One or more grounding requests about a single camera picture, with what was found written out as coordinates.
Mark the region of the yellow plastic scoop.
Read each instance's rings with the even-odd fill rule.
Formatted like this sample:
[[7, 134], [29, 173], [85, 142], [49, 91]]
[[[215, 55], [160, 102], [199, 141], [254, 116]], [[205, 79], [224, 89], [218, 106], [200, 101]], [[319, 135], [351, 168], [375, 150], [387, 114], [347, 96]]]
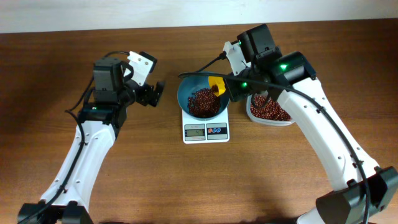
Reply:
[[221, 77], [208, 77], [208, 84], [215, 96], [221, 96], [226, 91], [225, 82]]

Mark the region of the clear plastic container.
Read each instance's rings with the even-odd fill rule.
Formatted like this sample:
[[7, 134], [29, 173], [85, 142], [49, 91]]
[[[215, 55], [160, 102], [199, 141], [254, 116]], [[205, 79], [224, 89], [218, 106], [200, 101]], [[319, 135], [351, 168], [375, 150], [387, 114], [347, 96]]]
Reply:
[[269, 126], [288, 126], [294, 124], [292, 117], [281, 106], [268, 97], [267, 93], [250, 95], [246, 102], [249, 119], [255, 123]]

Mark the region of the blue bowl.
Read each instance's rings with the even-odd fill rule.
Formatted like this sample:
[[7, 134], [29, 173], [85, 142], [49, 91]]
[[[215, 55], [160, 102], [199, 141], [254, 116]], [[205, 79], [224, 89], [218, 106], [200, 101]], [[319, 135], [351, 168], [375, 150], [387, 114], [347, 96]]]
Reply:
[[229, 96], [223, 93], [216, 96], [215, 84], [209, 84], [209, 78], [215, 73], [186, 72], [181, 73], [182, 79], [177, 91], [179, 106], [191, 118], [210, 120], [220, 115], [229, 105]]

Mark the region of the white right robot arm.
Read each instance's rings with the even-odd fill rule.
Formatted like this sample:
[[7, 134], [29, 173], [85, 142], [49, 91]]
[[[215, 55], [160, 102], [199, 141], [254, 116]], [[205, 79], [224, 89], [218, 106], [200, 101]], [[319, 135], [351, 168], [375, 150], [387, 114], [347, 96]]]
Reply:
[[328, 101], [316, 71], [300, 52], [283, 54], [269, 28], [259, 25], [223, 47], [232, 72], [232, 101], [267, 93], [299, 126], [332, 186], [294, 223], [367, 223], [397, 191], [397, 171], [382, 168], [348, 131]]

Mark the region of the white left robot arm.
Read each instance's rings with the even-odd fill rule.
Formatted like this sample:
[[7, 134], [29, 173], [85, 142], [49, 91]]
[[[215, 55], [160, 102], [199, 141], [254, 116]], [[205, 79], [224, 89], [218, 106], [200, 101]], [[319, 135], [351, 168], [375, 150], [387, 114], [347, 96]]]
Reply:
[[94, 63], [93, 76], [77, 102], [81, 110], [66, 111], [76, 121], [72, 146], [39, 202], [23, 204], [18, 223], [92, 223], [91, 192], [127, 118], [127, 107], [156, 107], [162, 96], [164, 82], [146, 83], [156, 63], [145, 52], [129, 52], [126, 60], [109, 53]]

